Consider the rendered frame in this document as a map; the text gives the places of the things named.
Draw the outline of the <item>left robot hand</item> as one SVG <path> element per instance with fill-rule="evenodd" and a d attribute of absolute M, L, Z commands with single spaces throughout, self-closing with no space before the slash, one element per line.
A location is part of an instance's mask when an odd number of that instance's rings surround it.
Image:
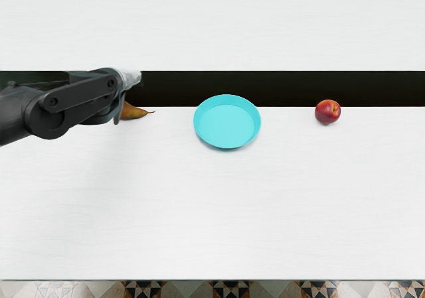
<path fill-rule="evenodd" d="M 140 70 L 125 69 L 125 68 L 113 68 L 118 73 L 122 80 L 122 89 L 119 94 L 119 109 L 114 116 L 114 124 L 117 125 L 120 122 L 122 110 L 124 108 L 126 92 L 132 89 L 134 86 L 143 86 L 142 72 Z"/>

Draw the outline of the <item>turquoise plate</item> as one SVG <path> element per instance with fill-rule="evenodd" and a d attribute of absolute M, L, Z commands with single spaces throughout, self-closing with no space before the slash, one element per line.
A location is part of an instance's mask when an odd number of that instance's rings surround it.
<path fill-rule="evenodd" d="M 249 100 L 221 94 L 204 100 L 195 110 L 193 126 L 205 143 L 237 149 L 256 138 L 262 125 L 258 108 Z"/>

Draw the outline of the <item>brown pear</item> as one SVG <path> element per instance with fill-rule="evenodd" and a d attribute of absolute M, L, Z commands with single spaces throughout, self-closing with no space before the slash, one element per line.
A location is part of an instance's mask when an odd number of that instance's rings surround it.
<path fill-rule="evenodd" d="M 120 119 L 121 120 L 139 119 L 151 113 L 154 113 L 154 111 L 149 112 L 145 109 L 133 106 L 125 101 L 122 108 L 122 112 L 120 114 Z"/>

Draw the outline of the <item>red apple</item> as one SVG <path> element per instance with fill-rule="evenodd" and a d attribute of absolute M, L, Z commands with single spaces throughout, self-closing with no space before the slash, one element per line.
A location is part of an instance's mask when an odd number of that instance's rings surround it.
<path fill-rule="evenodd" d="M 322 100 L 315 107 L 315 118 L 323 125 L 335 123 L 341 115 L 341 106 L 335 100 Z"/>

